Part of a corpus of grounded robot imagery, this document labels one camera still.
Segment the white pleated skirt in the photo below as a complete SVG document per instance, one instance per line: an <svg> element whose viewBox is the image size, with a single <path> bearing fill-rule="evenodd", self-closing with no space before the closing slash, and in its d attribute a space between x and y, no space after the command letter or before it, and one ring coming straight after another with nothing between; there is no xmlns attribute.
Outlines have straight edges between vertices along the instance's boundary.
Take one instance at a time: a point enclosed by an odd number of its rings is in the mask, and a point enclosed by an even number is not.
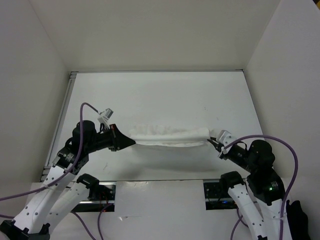
<svg viewBox="0 0 320 240"><path fill-rule="evenodd" d="M147 124L136 125L129 131L129 137L142 146L187 148L206 144L211 137L217 137L220 131L207 127L176 128Z"/></svg>

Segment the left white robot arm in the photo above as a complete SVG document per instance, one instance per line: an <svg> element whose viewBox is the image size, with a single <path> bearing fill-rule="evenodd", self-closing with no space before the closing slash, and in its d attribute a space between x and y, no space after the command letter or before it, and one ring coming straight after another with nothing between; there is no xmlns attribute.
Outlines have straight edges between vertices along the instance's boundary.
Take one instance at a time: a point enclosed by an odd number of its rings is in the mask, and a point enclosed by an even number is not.
<svg viewBox="0 0 320 240"><path fill-rule="evenodd" d="M135 141L119 131L115 124L100 126L96 131L92 121L78 122L72 136L57 153L39 191L23 210L10 220L4 220L0 231L7 240L48 240L59 222L82 200L94 200L101 191L100 181L84 173L78 175L89 161L89 155L99 150L112 152L135 145Z"/></svg>

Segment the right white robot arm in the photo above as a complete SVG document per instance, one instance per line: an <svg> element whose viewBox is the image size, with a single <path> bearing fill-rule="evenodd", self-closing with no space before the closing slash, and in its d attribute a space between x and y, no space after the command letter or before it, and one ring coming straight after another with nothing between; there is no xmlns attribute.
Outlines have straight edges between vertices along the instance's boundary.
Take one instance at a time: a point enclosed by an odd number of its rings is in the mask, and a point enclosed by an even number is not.
<svg viewBox="0 0 320 240"><path fill-rule="evenodd" d="M249 173L246 180L237 171L222 174L220 193L236 203L253 240L291 240L287 195L282 179L273 168L275 155L271 145L257 139L247 147L232 144L233 140L229 133L208 139L220 159L229 160Z"/></svg>

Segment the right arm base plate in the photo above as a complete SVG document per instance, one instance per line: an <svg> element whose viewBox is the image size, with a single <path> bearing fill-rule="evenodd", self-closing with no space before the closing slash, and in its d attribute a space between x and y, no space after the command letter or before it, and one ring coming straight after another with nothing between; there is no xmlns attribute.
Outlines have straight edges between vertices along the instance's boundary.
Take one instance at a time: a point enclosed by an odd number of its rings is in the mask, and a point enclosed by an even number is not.
<svg viewBox="0 0 320 240"><path fill-rule="evenodd" d="M205 208L213 210L233 210L237 208L235 201L222 190L218 180L203 182Z"/></svg>

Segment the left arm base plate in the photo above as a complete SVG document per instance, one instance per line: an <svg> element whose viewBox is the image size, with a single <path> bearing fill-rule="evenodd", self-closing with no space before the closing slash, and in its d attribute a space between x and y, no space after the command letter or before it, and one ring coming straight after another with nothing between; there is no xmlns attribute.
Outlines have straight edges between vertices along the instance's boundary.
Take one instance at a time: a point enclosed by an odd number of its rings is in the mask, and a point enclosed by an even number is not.
<svg viewBox="0 0 320 240"><path fill-rule="evenodd" d="M115 211L116 182L102 182L95 192L89 194L84 200L73 208L76 213L98 213L104 207L104 212Z"/></svg>

